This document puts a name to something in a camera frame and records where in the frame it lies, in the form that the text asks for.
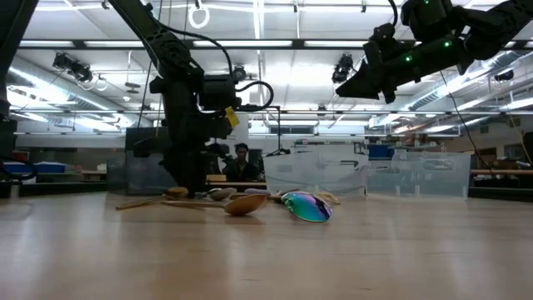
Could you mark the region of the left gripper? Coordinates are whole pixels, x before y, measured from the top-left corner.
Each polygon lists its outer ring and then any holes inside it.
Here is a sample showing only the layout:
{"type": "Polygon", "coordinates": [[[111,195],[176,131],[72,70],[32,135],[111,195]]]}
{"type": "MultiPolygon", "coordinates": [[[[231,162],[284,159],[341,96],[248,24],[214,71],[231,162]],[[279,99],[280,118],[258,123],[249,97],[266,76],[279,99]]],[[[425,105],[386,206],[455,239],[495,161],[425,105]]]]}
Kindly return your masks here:
{"type": "MultiPolygon", "coordinates": [[[[225,139],[232,132],[227,108],[232,106],[232,76],[228,73],[206,75],[199,67],[164,68],[149,83],[151,93],[162,96],[167,139],[148,137],[133,146],[136,157],[146,158],[155,153],[172,158],[199,156],[225,157],[228,146],[208,144],[209,140],[225,139]]],[[[184,188],[180,168],[164,163],[177,187],[184,188]]],[[[201,192],[207,180],[205,164],[193,162],[187,165],[187,189],[201,192]]]]}

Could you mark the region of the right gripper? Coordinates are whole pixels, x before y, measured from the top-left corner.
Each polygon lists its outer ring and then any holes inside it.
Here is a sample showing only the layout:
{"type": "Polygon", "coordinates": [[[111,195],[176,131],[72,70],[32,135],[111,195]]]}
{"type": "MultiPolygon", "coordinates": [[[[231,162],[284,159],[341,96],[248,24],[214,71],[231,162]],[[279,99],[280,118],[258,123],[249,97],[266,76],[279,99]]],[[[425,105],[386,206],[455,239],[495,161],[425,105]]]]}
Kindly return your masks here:
{"type": "Polygon", "coordinates": [[[439,33],[418,44],[400,42],[394,34],[390,23],[374,29],[365,45],[366,59],[336,89],[338,96],[378,100],[382,94],[387,103],[392,103],[400,85],[418,83],[423,77],[452,66],[464,73],[473,63],[464,41],[451,32],[439,33]]]}

